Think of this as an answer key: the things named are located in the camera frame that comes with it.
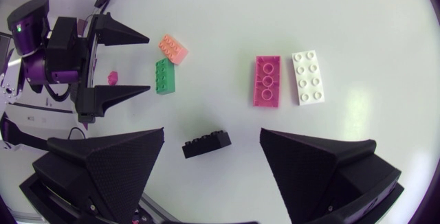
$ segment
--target lego stud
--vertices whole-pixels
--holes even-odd
[[[263,71],[266,74],[270,74],[274,71],[274,66],[271,63],[266,63],[265,65],[263,65]]]
[[[301,95],[301,100],[302,100],[302,101],[308,101],[308,100],[309,100],[309,95],[306,94],[306,93],[302,94],[302,95]]]
[[[298,67],[298,68],[296,69],[296,72],[297,72],[298,74],[303,74],[304,71],[305,71],[304,67]]]
[[[310,65],[309,69],[310,69],[310,72],[311,72],[311,73],[314,73],[314,72],[318,69],[318,66],[316,66],[316,65]]]
[[[274,84],[274,79],[272,79],[272,77],[270,77],[270,76],[265,76],[265,77],[263,78],[263,85],[264,85],[265,87],[270,87],[270,86],[272,86],[272,84]]]
[[[298,83],[298,85],[299,85],[301,88],[304,88],[305,86],[307,86],[307,81],[305,81],[305,80],[300,80],[300,82]]]
[[[308,59],[313,59],[314,56],[315,56],[315,54],[313,52],[307,53],[307,58]]]
[[[301,56],[301,54],[296,54],[296,55],[294,56],[294,58],[295,58],[295,61],[297,61],[297,62],[299,62],[301,59],[303,59],[303,57]]]
[[[322,93],[320,93],[320,92],[315,92],[315,94],[314,94],[313,96],[315,97],[316,100],[319,100],[319,99],[321,99],[321,97],[322,97]]]
[[[319,78],[313,78],[313,80],[311,80],[311,83],[316,86],[320,83],[321,81],[319,80]]]
[[[264,90],[261,92],[261,97],[262,97],[264,100],[270,100],[270,99],[272,98],[272,91],[270,91],[269,89],[264,89]]]

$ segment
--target lego brick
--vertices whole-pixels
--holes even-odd
[[[257,56],[255,60],[254,106],[278,107],[280,56]]]
[[[186,50],[185,47],[168,34],[166,34],[162,41],[160,41],[159,48],[165,56],[176,65],[180,64],[188,53],[188,50]]]
[[[293,53],[291,57],[300,105],[324,102],[324,88],[315,51]]]
[[[174,64],[164,58],[156,63],[156,93],[168,94],[174,92]]]
[[[110,86],[116,85],[118,83],[118,73],[116,71],[110,72],[109,76],[107,76],[107,82]]]
[[[182,146],[182,150],[184,151],[185,159],[188,159],[228,145],[231,145],[228,133],[215,131],[209,135],[194,139],[193,141],[185,142],[185,146]]]

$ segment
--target black lego brick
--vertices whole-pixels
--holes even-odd
[[[228,145],[231,145],[228,132],[214,131],[209,135],[204,135],[193,141],[185,142],[185,146],[182,147],[182,150],[184,151],[185,158],[188,159]]]

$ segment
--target textured black plastic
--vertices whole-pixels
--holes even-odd
[[[139,32],[113,20],[110,12],[95,14],[98,17],[96,22],[96,34],[98,43],[104,45],[131,45],[148,43],[150,39]]]
[[[262,129],[260,142],[292,223],[329,214],[327,221],[356,221],[379,203],[376,194],[380,200],[389,194],[400,176],[374,155],[373,140],[341,142]]]
[[[131,222],[163,143],[162,128],[109,137],[47,141],[49,151],[87,168],[117,223]]]
[[[231,145],[228,133],[215,131],[209,135],[194,139],[193,141],[185,142],[185,146],[182,147],[182,150],[184,151],[185,158],[188,159],[228,145]]]
[[[58,17],[45,50],[46,77],[52,78],[50,73],[55,71],[81,70],[83,61],[74,50],[77,39],[76,18]]]

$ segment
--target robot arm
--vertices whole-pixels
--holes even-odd
[[[31,0],[8,17],[14,51],[0,75],[0,111],[20,98],[26,80],[33,91],[45,87],[55,101],[70,94],[78,121],[95,122],[113,105],[148,91],[149,86],[93,86],[94,62],[98,44],[127,45],[148,43],[149,38],[114,21],[110,13],[95,14],[87,38],[77,35],[76,18],[58,17],[50,30],[49,0]],[[67,92],[56,95],[51,84],[69,84]]]

